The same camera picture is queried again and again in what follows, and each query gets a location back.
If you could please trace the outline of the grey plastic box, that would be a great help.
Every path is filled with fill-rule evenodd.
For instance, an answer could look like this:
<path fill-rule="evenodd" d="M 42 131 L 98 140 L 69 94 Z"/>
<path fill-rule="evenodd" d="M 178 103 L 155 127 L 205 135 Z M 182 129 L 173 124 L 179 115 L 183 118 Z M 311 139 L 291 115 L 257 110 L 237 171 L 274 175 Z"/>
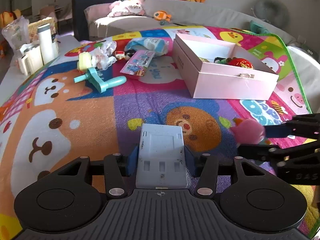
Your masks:
<path fill-rule="evenodd" d="M 136 187 L 185 189 L 188 186 L 180 126 L 142 124 Z"/>

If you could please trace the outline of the blue tissue pack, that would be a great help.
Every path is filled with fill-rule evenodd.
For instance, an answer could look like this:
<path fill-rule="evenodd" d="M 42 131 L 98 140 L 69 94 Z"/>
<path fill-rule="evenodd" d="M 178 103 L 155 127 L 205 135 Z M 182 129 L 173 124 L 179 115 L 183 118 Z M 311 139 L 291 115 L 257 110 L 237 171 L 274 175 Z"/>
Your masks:
<path fill-rule="evenodd" d="M 155 52 L 156 56 L 163 56 L 169 51 L 169 41 L 152 37 L 133 38 L 124 48 L 124 51 L 129 50 L 149 50 Z"/>

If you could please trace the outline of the clear plastic bag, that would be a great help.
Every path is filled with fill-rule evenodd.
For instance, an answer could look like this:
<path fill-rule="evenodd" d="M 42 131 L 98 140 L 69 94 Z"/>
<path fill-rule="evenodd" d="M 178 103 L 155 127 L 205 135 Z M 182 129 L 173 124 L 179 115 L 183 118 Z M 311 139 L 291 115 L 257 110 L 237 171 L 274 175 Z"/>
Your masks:
<path fill-rule="evenodd" d="M 29 20 L 21 16 L 2 29 L 3 37 L 13 50 L 19 50 L 30 42 L 28 25 Z"/>

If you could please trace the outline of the pink cardboard box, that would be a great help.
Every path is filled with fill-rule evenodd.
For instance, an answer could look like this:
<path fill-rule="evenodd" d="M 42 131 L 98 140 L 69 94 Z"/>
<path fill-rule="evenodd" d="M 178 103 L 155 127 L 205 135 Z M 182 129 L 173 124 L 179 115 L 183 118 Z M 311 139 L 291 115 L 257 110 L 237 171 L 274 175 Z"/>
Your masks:
<path fill-rule="evenodd" d="M 216 63 L 216 58 L 245 59 L 252 69 Z M 195 99 L 268 100 L 278 74 L 237 44 L 177 33 L 172 58 Z"/>

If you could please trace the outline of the black haired doll keychain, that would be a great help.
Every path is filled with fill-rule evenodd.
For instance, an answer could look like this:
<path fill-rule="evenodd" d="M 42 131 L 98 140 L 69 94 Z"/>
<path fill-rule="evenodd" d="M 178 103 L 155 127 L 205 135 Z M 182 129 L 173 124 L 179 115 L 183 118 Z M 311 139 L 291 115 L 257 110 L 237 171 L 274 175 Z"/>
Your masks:
<path fill-rule="evenodd" d="M 133 57 L 133 55 L 136 53 L 136 51 L 134 49 L 129 49 L 126 51 L 121 51 L 121 50 L 116 50 L 114 52 L 114 56 L 117 60 L 126 60 L 129 61 L 129 59 L 131 59 L 131 57 Z"/>

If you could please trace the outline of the white pitcher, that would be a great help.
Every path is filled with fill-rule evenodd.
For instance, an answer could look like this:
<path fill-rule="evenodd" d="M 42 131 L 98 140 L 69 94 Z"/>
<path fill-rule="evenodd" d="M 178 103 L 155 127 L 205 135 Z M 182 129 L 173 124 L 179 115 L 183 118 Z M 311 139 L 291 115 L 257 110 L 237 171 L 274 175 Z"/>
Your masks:
<path fill-rule="evenodd" d="M 21 56 L 17 58 L 20 71 L 25 76 L 34 74 L 44 66 L 39 44 L 24 44 L 20 48 Z"/>

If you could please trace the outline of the Volcano pink card package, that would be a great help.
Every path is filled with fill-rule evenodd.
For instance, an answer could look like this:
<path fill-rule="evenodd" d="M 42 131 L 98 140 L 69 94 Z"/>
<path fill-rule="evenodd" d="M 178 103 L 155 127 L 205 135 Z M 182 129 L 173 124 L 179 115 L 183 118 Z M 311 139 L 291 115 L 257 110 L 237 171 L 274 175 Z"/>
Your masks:
<path fill-rule="evenodd" d="M 154 51 L 138 50 L 128 59 L 120 73 L 135 79 L 143 77 L 154 56 Z"/>

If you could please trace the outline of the pink white plush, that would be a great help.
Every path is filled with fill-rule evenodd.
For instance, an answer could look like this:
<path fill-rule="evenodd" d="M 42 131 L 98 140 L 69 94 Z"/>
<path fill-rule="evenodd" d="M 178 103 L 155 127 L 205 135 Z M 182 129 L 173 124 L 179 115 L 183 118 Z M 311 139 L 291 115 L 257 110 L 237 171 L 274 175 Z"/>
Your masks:
<path fill-rule="evenodd" d="M 109 5 L 107 17 L 144 16 L 145 11 L 139 0 L 115 1 Z"/>

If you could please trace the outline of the grey neck pillow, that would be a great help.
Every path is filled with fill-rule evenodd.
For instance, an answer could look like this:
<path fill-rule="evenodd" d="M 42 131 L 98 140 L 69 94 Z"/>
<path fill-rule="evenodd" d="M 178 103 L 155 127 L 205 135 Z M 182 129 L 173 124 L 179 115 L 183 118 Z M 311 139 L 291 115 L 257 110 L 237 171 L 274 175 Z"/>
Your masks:
<path fill-rule="evenodd" d="M 257 0 L 251 11 L 256 18 L 280 29 L 290 21 L 289 10 L 280 0 Z"/>

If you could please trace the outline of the white thermos bottle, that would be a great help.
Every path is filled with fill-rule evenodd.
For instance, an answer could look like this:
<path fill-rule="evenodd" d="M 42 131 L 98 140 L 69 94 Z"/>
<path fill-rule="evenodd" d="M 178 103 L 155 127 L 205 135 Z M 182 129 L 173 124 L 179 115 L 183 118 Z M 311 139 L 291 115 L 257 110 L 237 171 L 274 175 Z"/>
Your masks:
<path fill-rule="evenodd" d="M 48 62 L 54 59 L 52 35 L 50 30 L 50 24 L 46 23 L 37 28 L 37 35 L 40 42 L 40 50 L 43 59 L 43 63 L 47 64 Z"/>

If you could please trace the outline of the beige sofa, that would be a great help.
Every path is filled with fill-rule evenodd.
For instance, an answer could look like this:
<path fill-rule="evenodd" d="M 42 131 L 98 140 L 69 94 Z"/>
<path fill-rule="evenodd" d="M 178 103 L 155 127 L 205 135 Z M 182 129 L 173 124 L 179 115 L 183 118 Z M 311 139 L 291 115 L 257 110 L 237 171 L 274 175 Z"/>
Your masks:
<path fill-rule="evenodd" d="M 178 0 L 145 0 L 142 3 L 144 16 L 103 17 L 91 24 L 89 32 L 97 33 L 93 38 L 105 38 L 118 34 L 160 28 L 153 19 L 154 12 L 163 10 L 171 15 L 170 27 L 179 25 L 203 25 L 208 27 L 249 29 L 250 21 L 254 21 L 271 33 L 278 35 L 285 44 L 297 41 L 287 32 L 242 12 L 216 7 L 206 3 L 185 2 Z"/>

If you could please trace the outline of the orange fish plush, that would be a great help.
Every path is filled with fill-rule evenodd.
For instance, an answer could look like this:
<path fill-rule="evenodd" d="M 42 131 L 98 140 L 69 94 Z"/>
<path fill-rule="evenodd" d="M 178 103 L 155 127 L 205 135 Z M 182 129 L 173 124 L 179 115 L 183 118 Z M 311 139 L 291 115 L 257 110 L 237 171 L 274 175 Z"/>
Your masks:
<path fill-rule="evenodd" d="M 154 12 L 153 18 L 154 18 L 155 20 L 157 20 L 157 21 L 167 21 L 167 22 L 170 22 L 170 20 L 171 20 L 171 15 L 168 14 L 167 12 L 165 12 L 165 11 L 159 10 L 159 11 Z"/>

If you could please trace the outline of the pink plush toy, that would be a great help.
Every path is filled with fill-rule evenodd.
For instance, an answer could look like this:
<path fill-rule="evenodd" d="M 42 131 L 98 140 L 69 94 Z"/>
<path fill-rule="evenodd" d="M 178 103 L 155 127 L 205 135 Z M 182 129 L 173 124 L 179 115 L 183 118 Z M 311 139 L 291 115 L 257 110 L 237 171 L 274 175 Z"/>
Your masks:
<path fill-rule="evenodd" d="M 256 145 L 265 139 L 265 128 L 254 119 L 233 119 L 235 126 L 229 129 L 233 133 L 237 146 L 243 144 Z"/>

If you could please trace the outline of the colourful cartoon play mat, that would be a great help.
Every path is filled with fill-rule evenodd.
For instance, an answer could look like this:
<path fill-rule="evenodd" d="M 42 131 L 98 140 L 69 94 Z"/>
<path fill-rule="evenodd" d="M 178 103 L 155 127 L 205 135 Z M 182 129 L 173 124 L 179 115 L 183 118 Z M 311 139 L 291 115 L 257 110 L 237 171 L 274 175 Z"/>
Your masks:
<path fill-rule="evenodd" d="M 237 44 L 278 74 L 268 100 L 195 99 L 172 58 L 177 33 Z M 79 54 L 133 38 L 169 41 L 137 79 L 99 93 L 77 70 Z M 308 199 L 276 164 L 237 156 L 234 118 L 278 125 L 313 114 L 296 67 L 276 35 L 168 27 L 108 37 L 43 67 L 1 107 L 1 239 L 305 239 Z M 139 189 L 126 173 L 142 124 L 180 126 L 197 157 L 185 189 Z"/>

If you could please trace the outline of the red round ornament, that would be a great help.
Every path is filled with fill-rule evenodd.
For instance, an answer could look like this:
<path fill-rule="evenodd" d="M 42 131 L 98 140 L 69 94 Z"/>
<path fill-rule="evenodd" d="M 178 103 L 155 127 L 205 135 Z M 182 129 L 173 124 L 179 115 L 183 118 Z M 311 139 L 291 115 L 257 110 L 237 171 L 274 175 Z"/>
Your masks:
<path fill-rule="evenodd" d="M 228 65 L 235 66 L 235 67 L 241 67 L 241 68 L 247 68 L 247 69 L 254 69 L 253 64 L 251 64 L 250 61 L 243 58 L 233 58 L 231 61 L 228 62 Z"/>

